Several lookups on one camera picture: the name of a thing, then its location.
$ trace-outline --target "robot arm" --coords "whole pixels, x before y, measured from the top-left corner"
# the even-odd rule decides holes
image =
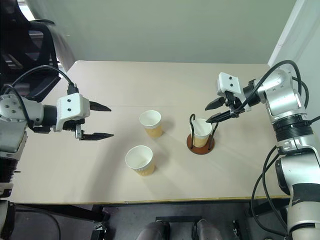
[[[287,234],[294,240],[319,239],[320,142],[307,119],[301,96],[293,87],[291,72],[275,68],[262,78],[254,79],[247,87],[241,88],[237,77],[220,73],[217,94],[221,97],[209,103],[205,110],[216,109],[223,104],[230,110],[211,116],[207,122],[238,118],[252,106],[265,104],[281,155],[275,163],[279,187],[290,195]]]
[[[49,133],[51,129],[54,132],[73,131],[75,138],[79,140],[96,141],[113,136],[100,132],[84,134],[82,124],[85,123],[85,118],[90,116],[90,110],[111,110],[83,97],[73,83],[69,85],[67,92],[68,95],[59,98],[56,106],[53,106],[28,100],[17,95],[14,90],[15,94],[2,91],[4,94],[0,95],[0,198],[11,195],[11,179],[26,144],[27,127],[35,133],[42,134]]]

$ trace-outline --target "brown paper cup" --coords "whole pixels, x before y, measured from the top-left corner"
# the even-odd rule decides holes
[[[148,176],[155,170],[152,150],[144,145],[131,148],[125,156],[125,163],[141,176]]]
[[[212,132],[212,125],[207,123],[203,118],[196,118],[191,121],[194,129],[193,146],[202,148],[207,144],[210,133]]]
[[[140,115],[139,120],[150,137],[157,138],[162,135],[161,114],[159,112],[155,110],[145,111]]]

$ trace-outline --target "metal frame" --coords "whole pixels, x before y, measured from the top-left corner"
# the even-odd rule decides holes
[[[272,199],[271,201],[272,201],[273,205],[275,206],[275,208],[280,211],[282,218],[284,218],[284,220],[287,220],[286,207],[289,205],[290,199],[289,198],[280,198],[280,199]],[[273,211],[268,201],[255,206],[253,209],[254,209],[254,212],[257,216],[268,214]],[[248,211],[248,215],[250,217],[253,216],[251,210]]]
[[[226,199],[226,200],[184,200],[184,201],[153,201],[153,202],[123,202],[123,203],[106,203],[103,204],[105,208],[115,208],[115,207],[130,207],[135,205],[189,205],[189,204],[240,204],[240,203],[250,203],[249,199]]]
[[[191,127],[191,144],[190,144],[190,146],[188,146],[189,149],[191,149],[191,150],[192,150],[193,147],[194,147],[194,138],[195,138],[195,128],[194,128],[194,125],[193,125],[193,123],[192,123],[192,120],[195,120],[195,119],[196,119],[196,115],[195,115],[194,113],[191,114],[191,116],[190,116],[190,118],[189,118],[189,123],[190,123],[190,127]],[[208,142],[209,142],[208,151],[210,151],[210,150],[213,148],[214,134],[215,134],[215,131],[216,131],[218,125],[219,125],[219,122],[217,122],[217,123],[215,124],[215,127],[214,127],[212,133],[211,133],[210,136],[209,136],[209,139],[208,139]]]
[[[103,211],[103,205],[93,205],[92,210],[73,205],[58,204],[19,204],[18,206],[33,208],[62,217],[92,222],[106,222],[110,217],[107,212]]]
[[[162,221],[167,223],[197,223],[200,221],[202,216],[156,216],[156,221]]]

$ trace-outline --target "chair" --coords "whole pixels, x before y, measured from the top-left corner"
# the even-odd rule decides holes
[[[17,0],[1,0],[0,87],[13,83],[26,71],[41,65],[58,68],[52,35],[38,21],[28,21]],[[42,70],[27,76],[16,86],[30,100],[41,102],[60,80],[58,72]]]

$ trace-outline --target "table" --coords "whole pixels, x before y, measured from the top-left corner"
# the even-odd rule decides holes
[[[14,175],[11,201],[24,204],[123,204],[249,199],[276,137],[263,104],[238,119],[220,123],[215,147],[207,155],[187,148],[189,117],[208,118],[221,109],[205,111],[217,97],[220,72],[240,78],[243,86],[262,76],[266,64],[203,64],[165,62],[77,61],[68,76],[79,92],[112,112],[91,112],[83,129],[113,137],[78,141],[64,131],[35,134],[28,140]],[[67,94],[62,79],[43,101],[55,105]],[[162,115],[164,134],[148,137],[139,123],[145,110]],[[142,177],[125,164],[127,151],[149,146],[155,172]],[[278,187],[273,167],[266,175],[274,198]],[[264,197],[260,185],[257,196]]]

